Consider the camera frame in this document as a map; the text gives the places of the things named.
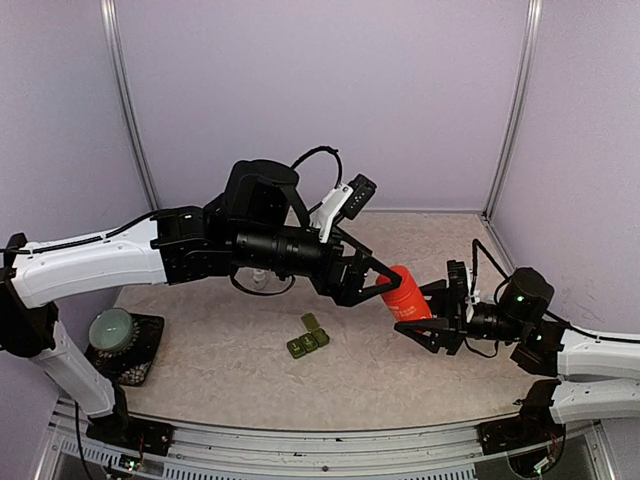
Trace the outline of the red cylindrical can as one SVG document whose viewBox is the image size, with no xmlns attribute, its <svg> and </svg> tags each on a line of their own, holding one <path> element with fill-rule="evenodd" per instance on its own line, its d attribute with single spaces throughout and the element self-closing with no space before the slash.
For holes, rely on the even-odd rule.
<svg viewBox="0 0 640 480">
<path fill-rule="evenodd" d="M 408 268 L 394 265 L 391 270 L 401 277 L 398 288 L 381 295 L 397 322 L 431 319 L 432 312 Z"/>
</svg>

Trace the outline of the green pill organizer box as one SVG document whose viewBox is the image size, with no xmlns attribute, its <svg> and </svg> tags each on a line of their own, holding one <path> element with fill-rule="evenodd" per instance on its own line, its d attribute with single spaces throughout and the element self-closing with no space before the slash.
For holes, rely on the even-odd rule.
<svg viewBox="0 0 640 480">
<path fill-rule="evenodd" d="M 330 337 L 320 326 L 316 316 L 309 312 L 301 316 L 306 332 L 286 343 L 287 351 L 293 359 L 300 359 L 303 356 L 317 351 L 330 343 Z"/>
</svg>

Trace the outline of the small white bottle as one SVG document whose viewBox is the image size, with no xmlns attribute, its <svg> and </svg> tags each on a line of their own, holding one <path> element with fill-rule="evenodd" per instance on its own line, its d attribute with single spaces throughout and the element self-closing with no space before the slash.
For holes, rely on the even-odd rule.
<svg viewBox="0 0 640 480">
<path fill-rule="evenodd" d="M 255 269 L 252 273 L 252 282 L 257 291 L 262 291 L 268 283 L 266 272 L 264 270 Z"/>
</svg>

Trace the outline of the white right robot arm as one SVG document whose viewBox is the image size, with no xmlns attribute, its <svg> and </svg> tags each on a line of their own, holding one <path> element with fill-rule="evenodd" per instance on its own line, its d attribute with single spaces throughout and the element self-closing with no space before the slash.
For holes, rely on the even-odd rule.
<svg viewBox="0 0 640 480">
<path fill-rule="evenodd" d="M 475 291 L 476 270 L 450 261 L 447 273 L 421 289 L 432 317 L 394 328 L 432 353 L 454 355 L 469 339 L 512 346 L 511 360 L 537 378 L 511 423 L 518 442 L 550 425 L 638 416 L 638 335 L 580 329 L 551 313 L 554 289 L 531 267 L 506 275 L 491 302 Z"/>
</svg>

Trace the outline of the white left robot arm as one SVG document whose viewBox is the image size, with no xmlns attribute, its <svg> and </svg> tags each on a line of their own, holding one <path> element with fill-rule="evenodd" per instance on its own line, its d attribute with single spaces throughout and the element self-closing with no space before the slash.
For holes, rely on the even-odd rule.
<svg viewBox="0 0 640 480">
<path fill-rule="evenodd" d="M 343 307 L 387 293 L 400 276 L 340 227 L 372 197 L 365 176 L 336 185 L 309 211 L 297 171 L 282 163 L 241 160 L 224 191 L 203 207 L 161 209 L 126 225 L 72 239 L 11 237 L 1 268 L 1 345 L 38 365 L 121 445 L 140 434 L 126 399 L 70 340 L 57 301 L 127 285 L 175 285 L 233 278 L 242 268 L 280 278 L 306 277 Z"/>
</svg>

